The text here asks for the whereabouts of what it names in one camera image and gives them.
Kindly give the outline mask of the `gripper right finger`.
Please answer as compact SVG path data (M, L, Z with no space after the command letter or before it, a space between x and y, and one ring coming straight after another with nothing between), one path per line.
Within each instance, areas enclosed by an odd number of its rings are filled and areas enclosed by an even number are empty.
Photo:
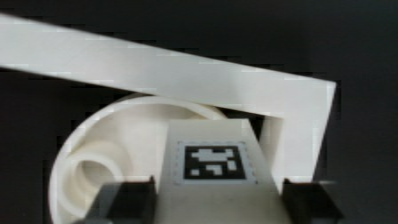
M318 183L284 179L280 198L293 224L339 224L344 216Z

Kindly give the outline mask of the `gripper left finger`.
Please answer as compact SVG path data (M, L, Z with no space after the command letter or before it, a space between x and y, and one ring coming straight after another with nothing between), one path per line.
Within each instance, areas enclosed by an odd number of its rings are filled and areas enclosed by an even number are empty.
M156 210L154 178L106 183L85 214L72 224L152 224Z

